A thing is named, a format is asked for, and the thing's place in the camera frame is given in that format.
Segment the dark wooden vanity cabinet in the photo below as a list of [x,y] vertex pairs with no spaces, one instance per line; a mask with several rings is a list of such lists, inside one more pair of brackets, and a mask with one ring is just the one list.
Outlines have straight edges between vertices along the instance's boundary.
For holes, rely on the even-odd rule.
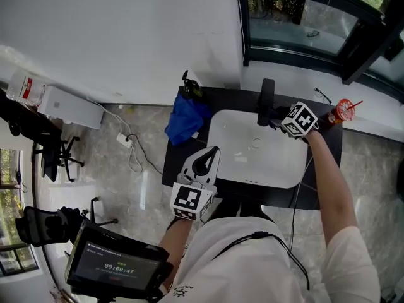
[[342,128],[324,116],[330,106],[302,101],[297,129],[316,116],[319,129],[294,138],[281,129],[263,125],[271,108],[289,110],[296,98],[275,95],[273,81],[261,92],[208,88],[212,112],[197,138],[168,144],[162,182],[175,186],[180,174],[214,183],[220,198],[231,201],[320,210],[338,214],[350,208],[350,192],[339,168]]

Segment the person's left forearm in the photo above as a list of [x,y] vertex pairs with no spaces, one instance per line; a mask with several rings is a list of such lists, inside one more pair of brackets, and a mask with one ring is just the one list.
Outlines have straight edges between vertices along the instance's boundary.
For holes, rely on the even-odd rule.
[[179,269],[182,256],[184,254],[185,245],[189,236],[191,227],[193,226],[192,220],[179,219],[170,225],[165,235],[159,243],[159,246],[164,248],[169,257],[167,261],[173,265],[170,275],[165,279],[163,285],[166,290],[169,290],[173,284],[174,278]]

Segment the person's white shirt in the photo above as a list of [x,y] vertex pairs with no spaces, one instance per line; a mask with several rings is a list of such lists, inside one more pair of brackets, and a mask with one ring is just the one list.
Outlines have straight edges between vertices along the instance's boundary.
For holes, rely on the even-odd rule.
[[294,275],[282,241],[276,224],[258,217],[206,223],[159,303],[379,303],[377,271],[357,227],[330,240],[321,282],[310,289]]

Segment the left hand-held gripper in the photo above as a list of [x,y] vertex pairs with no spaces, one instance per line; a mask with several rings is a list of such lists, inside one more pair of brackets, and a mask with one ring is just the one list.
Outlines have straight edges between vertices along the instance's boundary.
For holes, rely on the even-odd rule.
[[170,208],[176,217],[201,220],[217,193],[214,184],[219,161],[217,146],[203,148],[186,159],[172,187]]

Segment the dark framed window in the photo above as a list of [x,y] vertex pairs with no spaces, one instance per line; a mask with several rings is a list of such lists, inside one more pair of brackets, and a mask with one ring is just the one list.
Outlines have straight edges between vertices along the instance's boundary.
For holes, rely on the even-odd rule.
[[404,0],[237,0],[242,62],[360,83],[404,103]]
[[23,216],[22,152],[0,148],[0,278],[38,268],[32,250],[18,235],[15,220]]

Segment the blue cloth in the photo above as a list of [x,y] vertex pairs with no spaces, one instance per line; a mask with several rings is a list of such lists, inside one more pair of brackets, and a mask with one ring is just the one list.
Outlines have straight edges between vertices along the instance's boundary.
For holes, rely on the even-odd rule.
[[211,110],[208,105],[178,94],[174,100],[165,134],[174,146],[180,145],[203,126],[205,119],[210,118]]

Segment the person's right forearm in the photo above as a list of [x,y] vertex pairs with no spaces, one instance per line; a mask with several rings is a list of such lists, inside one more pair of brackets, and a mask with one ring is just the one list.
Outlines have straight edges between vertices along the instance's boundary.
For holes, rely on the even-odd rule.
[[311,131],[306,140],[314,160],[324,238],[329,243],[339,231],[357,226],[353,198],[323,136]]

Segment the red drink cup with straw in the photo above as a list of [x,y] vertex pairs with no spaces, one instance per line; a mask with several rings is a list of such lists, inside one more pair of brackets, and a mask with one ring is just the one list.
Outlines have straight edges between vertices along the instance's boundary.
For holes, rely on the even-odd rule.
[[341,99],[336,106],[328,113],[328,122],[339,124],[352,121],[355,117],[355,108],[363,101],[352,103],[349,99]]

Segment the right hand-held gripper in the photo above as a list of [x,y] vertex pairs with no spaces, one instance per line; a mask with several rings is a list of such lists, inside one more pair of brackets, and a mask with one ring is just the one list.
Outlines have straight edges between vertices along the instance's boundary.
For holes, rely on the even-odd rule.
[[295,139],[303,139],[311,131],[319,131],[318,118],[302,102],[297,102],[281,123],[270,120],[268,125],[274,130],[280,129],[281,131],[285,131],[290,137]]

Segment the white sink basin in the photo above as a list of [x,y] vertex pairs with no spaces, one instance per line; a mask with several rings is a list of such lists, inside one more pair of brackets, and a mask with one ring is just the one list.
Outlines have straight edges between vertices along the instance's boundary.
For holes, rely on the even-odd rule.
[[307,145],[257,125],[257,113],[221,110],[211,118],[207,146],[220,150],[217,178],[290,189],[302,180]]

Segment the white power strip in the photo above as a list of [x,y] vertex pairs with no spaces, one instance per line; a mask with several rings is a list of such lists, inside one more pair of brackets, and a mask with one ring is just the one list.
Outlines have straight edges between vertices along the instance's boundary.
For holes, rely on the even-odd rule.
[[122,133],[119,133],[117,135],[116,140],[122,145],[125,146],[126,148],[131,148],[133,145],[133,142],[130,140],[128,136],[123,135]]

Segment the black faucet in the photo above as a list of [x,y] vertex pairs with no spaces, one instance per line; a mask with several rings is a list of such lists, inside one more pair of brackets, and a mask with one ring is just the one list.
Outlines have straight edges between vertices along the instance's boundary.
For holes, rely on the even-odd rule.
[[275,94],[275,81],[265,78],[261,85],[261,93],[258,98],[258,121],[259,126],[270,125],[270,113],[273,107]]

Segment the black mesh office chair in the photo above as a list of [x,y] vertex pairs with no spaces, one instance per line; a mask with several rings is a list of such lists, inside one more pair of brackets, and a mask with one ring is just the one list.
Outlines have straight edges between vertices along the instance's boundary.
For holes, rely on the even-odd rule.
[[74,243],[84,221],[95,223],[94,197],[89,210],[62,207],[57,211],[45,211],[32,206],[23,210],[23,216],[15,219],[20,239],[34,247],[55,243]]

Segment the dark grey cloth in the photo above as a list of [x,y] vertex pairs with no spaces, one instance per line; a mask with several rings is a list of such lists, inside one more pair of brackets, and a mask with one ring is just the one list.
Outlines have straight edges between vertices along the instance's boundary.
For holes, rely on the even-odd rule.
[[283,121],[290,113],[290,107],[280,106],[272,111],[272,119]]

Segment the black eyeglasses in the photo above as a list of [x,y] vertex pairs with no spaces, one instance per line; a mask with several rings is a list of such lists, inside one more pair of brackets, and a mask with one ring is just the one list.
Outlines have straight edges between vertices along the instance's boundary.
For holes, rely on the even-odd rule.
[[315,88],[314,95],[318,100],[322,101],[322,103],[329,105],[332,104],[332,101],[320,89]]

